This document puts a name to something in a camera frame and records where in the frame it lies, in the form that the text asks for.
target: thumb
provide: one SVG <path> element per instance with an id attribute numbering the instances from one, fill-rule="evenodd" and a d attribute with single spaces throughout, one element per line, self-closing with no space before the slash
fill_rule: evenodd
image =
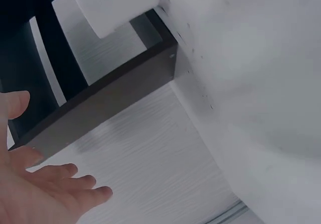
<path id="1" fill-rule="evenodd" d="M 30 94 L 27 91 L 0 93 L 0 163 L 9 163 L 7 148 L 8 119 L 23 114 L 29 105 Z"/>

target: white floor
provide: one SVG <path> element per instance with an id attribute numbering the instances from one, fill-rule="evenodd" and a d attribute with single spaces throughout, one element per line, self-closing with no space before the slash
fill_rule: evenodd
<path id="1" fill-rule="evenodd" d="M 43 165 L 67 162 L 114 190 L 79 223 L 205 223 L 237 200 L 169 84 Z"/>

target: white wood grain surface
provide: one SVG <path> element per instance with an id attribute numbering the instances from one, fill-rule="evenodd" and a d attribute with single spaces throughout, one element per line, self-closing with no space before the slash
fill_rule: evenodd
<path id="1" fill-rule="evenodd" d="M 42 166 L 66 162 L 114 191 L 79 223 L 198 224 L 237 200 L 169 84 Z"/>

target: white wall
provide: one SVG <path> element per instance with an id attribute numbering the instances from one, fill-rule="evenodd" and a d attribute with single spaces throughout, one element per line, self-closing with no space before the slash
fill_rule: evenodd
<path id="1" fill-rule="evenodd" d="M 233 191 L 266 223 L 319 220 L 320 4 L 162 0 L 158 11 L 189 58 L 179 60 L 176 94 Z"/>

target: hand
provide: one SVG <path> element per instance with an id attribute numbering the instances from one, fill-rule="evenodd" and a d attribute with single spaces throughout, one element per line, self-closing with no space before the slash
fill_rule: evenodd
<path id="1" fill-rule="evenodd" d="M 29 147 L 8 151 L 7 125 L 8 119 L 26 110 L 29 100 L 25 91 L 0 93 L 0 223 L 74 224 L 106 202 L 112 191 L 108 187 L 93 190 L 96 180 L 92 176 L 72 178 L 77 173 L 73 164 L 26 171 L 42 155 Z"/>

